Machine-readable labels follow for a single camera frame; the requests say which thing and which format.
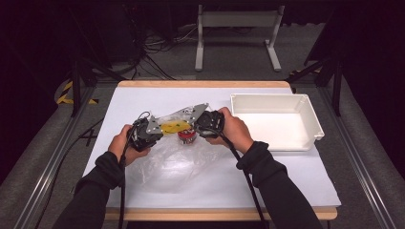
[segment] black long-sleeve shirt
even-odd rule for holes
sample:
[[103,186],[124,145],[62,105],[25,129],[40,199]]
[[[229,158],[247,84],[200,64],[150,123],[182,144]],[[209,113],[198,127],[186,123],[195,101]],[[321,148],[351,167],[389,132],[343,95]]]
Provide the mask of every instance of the black long-sleeve shirt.
[[[308,201],[288,177],[287,168],[274,160],[264,142],[255,141],[238,161],[237,168],[253,175],[265,206],[278,229],[322,228]],[[110,189],[120,186],[124,174],[117,158],[106,152],[96,167],[76,185],[75,197],[53,228],[101,228]]]

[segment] person's left hand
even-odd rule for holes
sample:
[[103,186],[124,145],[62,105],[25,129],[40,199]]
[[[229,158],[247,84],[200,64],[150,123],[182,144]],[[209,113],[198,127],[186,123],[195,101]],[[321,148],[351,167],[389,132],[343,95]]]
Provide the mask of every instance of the person's left hand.
[[[111,141],[110,146],[108,147],[108,151],[111,153],[115,154],[117,157],[117,161],[121,159],[122,152],[124,151],[124,147],[127,141],[127,133],[129,129],[131,129],[132,125],[126,124],[122,130],[121,133],[118,135],[115,135],[113,140]],[[136,151],[132,147],[128,147],[125,153],[126,157],[126,166],[130,165],[132,162],[134,162],[135,159],[143,156],[147,156],[148,153],[151,151],[151,148],[147,148],[141,152]]]

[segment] aluminum rail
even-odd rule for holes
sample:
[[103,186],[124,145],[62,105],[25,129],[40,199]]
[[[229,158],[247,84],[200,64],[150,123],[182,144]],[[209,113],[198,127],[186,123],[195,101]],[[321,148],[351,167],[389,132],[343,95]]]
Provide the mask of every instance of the aluminum rail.
[[87,88],[87,87],[83,90],[83,97],[81,100],[82,106],[80,106],[80,109],[77,111],[75,117],[72,117],[69,120],[62,137],[60,138],[59,142],[56,145],[55,150],[53,151],[53,155],[51,156],[48,165],[46,166],[41,177],[39,177],[39,180],[36,183],[36,186],[33,189],[32,194],[29,200],[27,201],[24,210],[22,211],[20,217],[18,218],[18,221],[15,223],[14,229],[24,229],[30,226],[32,218],[34,217],[36,211],[38,210],[42,199],[44,198],[45,194],[48,191],[48,188],[50,187],[53,181],[57,167],[59,163],[62,161],[63,155],[66,150],[66,146],[69,143],[69,140],[75,129],[75,126],[77,125],[80,116],[83,114],[83,111],[86,108],[87,104],[86,102],[89,99],[91,99],[94,90],[95,90],[94,88]]
[[319,88],[318,90],[321,94],[321,97],[324,99],[325,104],[327,104],[328,106],[334,124],[339,130],[339,133],[347,148],[349,160],[352,164],[355,173],[357,174],[358,179],[360,180],[360,184],[363,187],[364,193],[366,194],[367,199],[369,200],[370,205],[374,210],[375,216],[377,217],[381,228],[395,229],[396,226],[393,222],[393,219],[391,218],[391,215],[388,212],[384,204],[384,201],[379,195],[378,190],[374,184],[374,181],[370,176],[369,172],[367,171],[360,154],[358,153],[354,143],[352,142],[348,130],[346,129],[341,118],[337,117],[334,114],[334,109],[330,104],[331,96],[328,90],[326,88]]

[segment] white metal stand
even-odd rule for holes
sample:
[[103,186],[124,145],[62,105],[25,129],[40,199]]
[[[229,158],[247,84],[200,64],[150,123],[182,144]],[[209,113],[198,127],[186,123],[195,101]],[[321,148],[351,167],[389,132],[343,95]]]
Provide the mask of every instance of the white metal stand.
[[199,5],[199,42],[197,45],[196,71],[203,70],[203,27],[270,27],[271,38],[265,40],[275,72],[281,71],[280,62],[274,50],[277,32],[283,18],[284,6],[272,11],[203,11]]

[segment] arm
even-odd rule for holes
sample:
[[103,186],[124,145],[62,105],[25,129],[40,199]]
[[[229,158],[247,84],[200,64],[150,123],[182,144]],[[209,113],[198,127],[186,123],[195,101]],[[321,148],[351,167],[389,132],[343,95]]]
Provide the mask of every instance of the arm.
[[[253,176],[253,185],[259,189],[268,213],[278,229],[322,228],[307,199],[288,177],[287,168],[274,160],[268,144],[253,141],[244,122],[232,116],[227,108],[224,114],[224,135],[244,154],[237,168]],[[211,144],[226,143],[220,138],[207,138]]]
[[[108,152],[99,156],[96,167],[76,185],[75,197],[63,210],[53,228],[101,228],[110,189],[121,186],[125,179],[124,172],[118,162],[126,143],[126,134],[131,125],[125,125],[119,135],[114,136]],[[146,156],[150,148],[137,152],[128,148],[126,165],[136,158]]]

